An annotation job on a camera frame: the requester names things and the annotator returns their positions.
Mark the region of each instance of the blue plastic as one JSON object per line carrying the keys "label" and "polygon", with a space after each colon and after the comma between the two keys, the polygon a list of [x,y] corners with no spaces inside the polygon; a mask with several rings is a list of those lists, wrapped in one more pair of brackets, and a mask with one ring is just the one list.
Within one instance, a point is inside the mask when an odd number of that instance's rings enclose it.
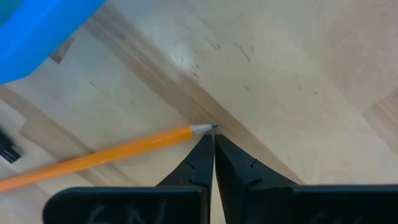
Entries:
{"label": "blue plastic", "polygon": [[0,27],[0,83],[35,70],[104,0],[25,0]]}

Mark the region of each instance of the pencil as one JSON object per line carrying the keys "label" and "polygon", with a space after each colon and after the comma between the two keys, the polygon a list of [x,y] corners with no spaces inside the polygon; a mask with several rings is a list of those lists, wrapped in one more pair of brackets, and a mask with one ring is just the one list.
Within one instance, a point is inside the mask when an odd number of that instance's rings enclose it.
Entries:
{"label": "pencil", "polygon": [[188,141],[192,137],[201,135],[217,126],[217,124],[187,126],[169,133],[158,134],[149,138],[111,147],[103,151],[94,152],[90,155],[61,162],[41,170],[0,180],[0,192]]}

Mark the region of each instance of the wooden surface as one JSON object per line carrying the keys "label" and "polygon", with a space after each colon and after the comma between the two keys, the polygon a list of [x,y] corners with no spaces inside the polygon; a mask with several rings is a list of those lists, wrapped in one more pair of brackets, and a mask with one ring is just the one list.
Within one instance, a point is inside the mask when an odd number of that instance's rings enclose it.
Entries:
{"label": "wooden surface", "polygon": [[[294,181],[397,183],[397,10],[393,0],[110,0],[59,63],[0,88],[0,125],[24,151],[0,160],[0,177],[217,122]],[[3,193],[0,221],[40,223],[67,187],[155,185],[194,145]],[[223,223],[214,188],[211,221]]]}

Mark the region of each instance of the black object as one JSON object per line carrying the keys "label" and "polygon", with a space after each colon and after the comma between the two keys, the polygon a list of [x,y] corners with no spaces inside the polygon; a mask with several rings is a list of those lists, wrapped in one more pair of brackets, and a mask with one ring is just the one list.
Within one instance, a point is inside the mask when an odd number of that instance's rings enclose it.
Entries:
{"label": "black object", "polygon": [[14,143],[0,131],[0,156],[3,156],[9,163],[13,163],[21,158],[21,155],[14,150]]}
{"label": "black object", "polygon": [[228,224],[398,223],[398,185],[297,185],[222,135],[204,136],[156,187],[64,190],[44,223],[209,223],[214,151]]}

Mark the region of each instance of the blue object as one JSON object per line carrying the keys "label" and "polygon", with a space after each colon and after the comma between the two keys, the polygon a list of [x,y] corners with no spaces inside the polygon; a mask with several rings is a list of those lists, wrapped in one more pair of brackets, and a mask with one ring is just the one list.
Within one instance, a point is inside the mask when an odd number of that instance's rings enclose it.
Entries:
{"label": "blue object", "polygon": [[24,0],[0,27],[0,84],[29,75],[104,0]]}

